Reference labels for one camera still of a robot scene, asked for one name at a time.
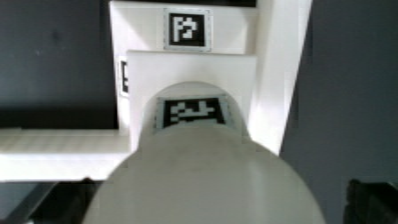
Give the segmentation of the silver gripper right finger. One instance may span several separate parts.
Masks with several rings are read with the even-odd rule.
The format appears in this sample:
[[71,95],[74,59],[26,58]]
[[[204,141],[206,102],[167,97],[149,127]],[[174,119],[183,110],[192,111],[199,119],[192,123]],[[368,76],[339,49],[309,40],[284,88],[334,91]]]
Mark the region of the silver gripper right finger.
[[398,224],[398,186],[392,183],[350,180],[343,224]]

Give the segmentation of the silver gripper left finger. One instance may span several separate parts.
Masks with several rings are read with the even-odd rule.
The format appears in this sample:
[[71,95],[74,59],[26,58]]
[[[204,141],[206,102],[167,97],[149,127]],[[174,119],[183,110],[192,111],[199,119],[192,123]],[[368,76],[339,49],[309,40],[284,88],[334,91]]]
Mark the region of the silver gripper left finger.
[[99,185],[89,178],[57,183],[30,215],[34,224],[82,224]]

